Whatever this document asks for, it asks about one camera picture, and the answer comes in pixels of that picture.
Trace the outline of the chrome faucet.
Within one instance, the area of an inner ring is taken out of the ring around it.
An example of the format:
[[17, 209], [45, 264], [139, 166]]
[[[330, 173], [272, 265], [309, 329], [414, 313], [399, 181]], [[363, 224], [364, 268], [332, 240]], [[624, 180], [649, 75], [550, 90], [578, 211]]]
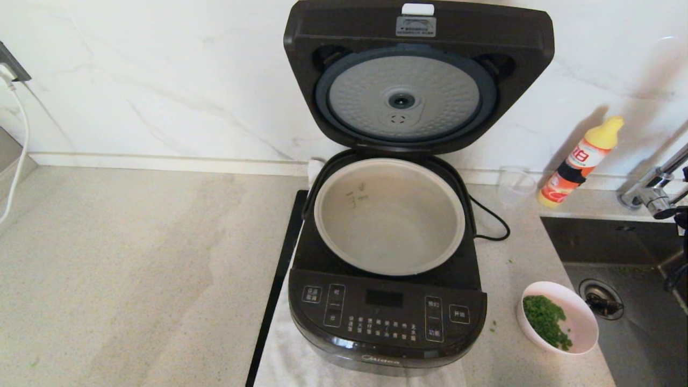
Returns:
[[[673, 181], [673, 172], [679, 167], [682, 168], [682, 182], [685, 186], [678, 194], [669, 197], [664, 187]], [[664, 220], [686, 209], [684, 206], [679, 206], [679, 202], [686, 197], [688, 197], [688, 143], [667, 162], [649, 169], [634, 185], [622, 191], [618, 195], [618, 201], [622, 206], [634, 211], [645, 207], [654, 219]]]

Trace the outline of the white round bowl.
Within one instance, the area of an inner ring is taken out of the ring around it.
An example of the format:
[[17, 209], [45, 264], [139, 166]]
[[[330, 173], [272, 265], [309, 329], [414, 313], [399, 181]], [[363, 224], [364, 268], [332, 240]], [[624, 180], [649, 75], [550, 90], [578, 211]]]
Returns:
[[[524, 297], [527, 296], [546, 296], [565, 311], [566, 321], [560, 321], [560, 328], [572, 340], [572, 347], [569, 350], [560, 350], [549, 345], [533, 330], [526, 319], [522, 305]], [[582, 355], [597, 345], [599, 326], [594, 314], [585, 301], [563, 285], [540, 281], [527, 286], [516, 305], [516, 316], [525, 336], [545, 351], [564, 355]]]

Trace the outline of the black rice cooker lid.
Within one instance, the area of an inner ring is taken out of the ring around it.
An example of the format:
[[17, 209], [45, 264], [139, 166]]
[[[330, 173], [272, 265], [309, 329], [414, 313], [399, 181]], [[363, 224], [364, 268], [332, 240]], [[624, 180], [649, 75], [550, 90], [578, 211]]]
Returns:
[[301, 0], [283, 34], [319, 129], [361, 156], [417, 159], [484, 135], [555, 53], [544, 11], [440, 0]]

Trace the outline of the clear plastic measuring cup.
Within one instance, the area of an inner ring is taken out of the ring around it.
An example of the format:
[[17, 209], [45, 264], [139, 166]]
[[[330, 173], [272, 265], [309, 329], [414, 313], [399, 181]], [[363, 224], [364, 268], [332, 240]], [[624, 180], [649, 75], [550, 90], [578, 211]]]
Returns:
[[497, 198], [502, 206], [517, 206], [535, 191], [536, 180], [528, 169], [516, 166], [503, 166], [499, 169]]

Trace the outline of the black flat strip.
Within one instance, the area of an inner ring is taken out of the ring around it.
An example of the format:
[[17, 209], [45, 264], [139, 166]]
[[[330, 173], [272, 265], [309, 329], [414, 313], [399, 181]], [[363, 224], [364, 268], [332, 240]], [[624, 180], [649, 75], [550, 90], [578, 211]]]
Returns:
[[253, 350], [253, 356], [244, 387], [254, 387], [255, 385], [256, 375], [260, 367], [261, 358], [269, 334], [270, 326], [272, 324], [275, 309], [277, 308], [278, 298], [280, 297], [283, 283], [288, 275], [288, 269], [292, 260], [292, 253], [294, 252], [295, 245], [297, 244], [297, 239], [299, 237], [300, 228], [302, 227], [302, 211], [307, 200], [307, 194], [307, 190], [299, 190], [295, 196], [286, 228], [286, 233], [283, 238], [282, 250], [278, 258], [277, 267], [273, 277], [273, 283], [270, 288], [270, 294], [265, 306], [260, 331], [256, 339], [256, 344]]

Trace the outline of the metal sink drain strainer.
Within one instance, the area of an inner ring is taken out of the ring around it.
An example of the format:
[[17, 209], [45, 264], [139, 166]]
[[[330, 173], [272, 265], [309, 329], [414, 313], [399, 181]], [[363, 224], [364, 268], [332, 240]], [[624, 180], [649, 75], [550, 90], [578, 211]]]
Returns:
[[609, 284], [598, 279], [587, 278], [578, 285], [578, 294], [592, 313], [600, 318], [614, 321], [624, 316], [624, 301]]

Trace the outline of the orange yellow detergent bottle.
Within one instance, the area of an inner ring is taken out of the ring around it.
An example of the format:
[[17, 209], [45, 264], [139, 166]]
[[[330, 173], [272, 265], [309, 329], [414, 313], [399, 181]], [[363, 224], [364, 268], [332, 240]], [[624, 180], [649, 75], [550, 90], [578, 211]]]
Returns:
[[623, 117], [609, 117], [597, 127], [587, 130], [538, 192], [536, 198], [540, 205], [558, 207], [585, 183], [592, 171], [617, 146], [618, 133], [624, 123]]

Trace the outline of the grey rice cooker inner pot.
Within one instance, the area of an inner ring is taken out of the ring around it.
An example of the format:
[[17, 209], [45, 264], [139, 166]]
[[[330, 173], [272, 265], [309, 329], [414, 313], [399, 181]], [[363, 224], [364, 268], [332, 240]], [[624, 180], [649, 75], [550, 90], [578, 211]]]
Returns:
[[346, 263], [378, 275], [416, 275], [439, 267], [457, 251], [466, 221], [445, 179], [390, 157], [335, 171], [314, 204], [325, 245]]

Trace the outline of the grey wall socket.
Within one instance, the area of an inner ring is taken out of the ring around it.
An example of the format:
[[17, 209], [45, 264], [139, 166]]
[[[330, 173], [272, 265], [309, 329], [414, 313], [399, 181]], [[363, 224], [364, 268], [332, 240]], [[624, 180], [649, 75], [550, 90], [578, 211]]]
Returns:
[[12, 82], [27, 82], [32, 80], [27, 70], [19, 63], [7, 46], [0, 41], [0, 74], [12, 76]]

